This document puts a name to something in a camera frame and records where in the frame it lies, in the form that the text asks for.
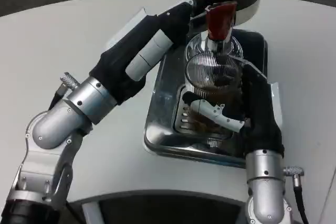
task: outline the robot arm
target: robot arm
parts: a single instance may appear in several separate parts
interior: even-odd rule
[[[184,93],[182,99],[193,111],[243,138],[250,196],[245,211],[248,223],[290,224],[291,208],[284,197],[284,175],[289,174],[282,169],[284,148],[278,84],[269,84],[251,62],[242,61],[241,66],[243,105],[248,120],[232,119],[225,104],[210,103],[191,92]],[[295,170],[296,176],[302,174]]]
[[[213,0],[181,0],[149,16],[141,10],[114,37],[89,77],[79,84],[69,74],[57,91],[72,92],[35,116],[26,130],[26,156],[2,213],[5,223],[57,223],[72,181],[72,161],[82,138],[115,106],[136,95],[146,74],[173,44],[183,42],[192,16]]]

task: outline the espresso machine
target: espresso machine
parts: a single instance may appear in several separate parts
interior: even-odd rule
[[[233,29],[255,15],[260,0],[226,1],[228,4],[235,2],[235,10],[228,15],[231,26],[226,29],[227,35],[220,43],[222,52],[252,62],[267,76],[267,42],[264,37],[255,31]],[[240,137],[230,131],[203,129],[203,125],[190,116],[188,105],[182,99],[187,91],[187,61],[195,54],[205,51],[205,48],[213,47],[210,43],[214,40],[208,39],[208,31],[212,27],[223,26],[223,20],[216,22],[218,14],[213,14],[213,10],[194,17],[185,44],[169,51],[161,61],[145,124],[144,141],[150,150],[161,155],[244,168],[244,145]],[[222,13],[220,11],[220,17],[227,16],[225,10]]]

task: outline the white tabletop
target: white tabletop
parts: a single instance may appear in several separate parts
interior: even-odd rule
[[[176,1],[76,0],[0,18],[1,210],[25,155],[25,128],[48,108],[62,73],[84,80],[106,42],[142,6],[154,14]],[[310,223],[320,219],[336,163],[335,17],[336,8],[328,6],[261,0],[255,17],[239,26],[261,32],[268,41],[269,80],[281,84],[285,165],[306,170],[303,189]],[[176,189],[247,200],[243,169],[160,157],[144,149],[143,127],[157,70],[149,73],[135,98],[114,109],[84,139],[68,199]],[[296,211],[291,179],[286,184]]]

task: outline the stainless steel tray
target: stainless steel tray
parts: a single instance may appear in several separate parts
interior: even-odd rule
[[[267,74],[267,43],[254,31],[234,30],[244,58]],[[152,100],[145,124],[146,146],[165,156],[189,158],[226,166],[245,167],[244,143],[239,135],[196,134],[190,118],[183,111],[184,48],[180,46],[167,53],[156,78]],[[213,147],[224,145],[219,152]]]

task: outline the black cable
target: black cable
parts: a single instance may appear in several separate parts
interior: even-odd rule
[[[74,217],[74,219],[80,223],[80,224],[86,224],[86,222],[84,220],[82,220],[82,218],[76,213],[76,211],[73,209],[73,207],[70,205],[70,203],[66,200],[65,201],[65,206],[67,207],[67,209],[69,210],[69,212],[72,214],[72,216]]]
[[[67,90],[68,88],[64,84],[61,84],[61,86],[59,86],[59,88],[54,94],[54,98],[52,99],[48,110],[51,110],[56,105],[56,103],[62,100]]]
[[[63,98],[62,95],[59,95],[57,92],[54,94],[54,98],[52,99],[51,103],[50,103],[50,106],[49,106],[49,109],[48,110],[51,110],[55,105],[56,103],[58,103],[61,99]]]
[[[306,212],[304,211],[304,204],[303,204],[303,197],[302,197],[302,186],[295,186],[294,187],[294,194],[295,194],[296,204],[298,206],[298,210],[299,210],[299,213],[301,215],[301,219],[303,221],[303,224],[309,224],[307,216],[306,216]]]

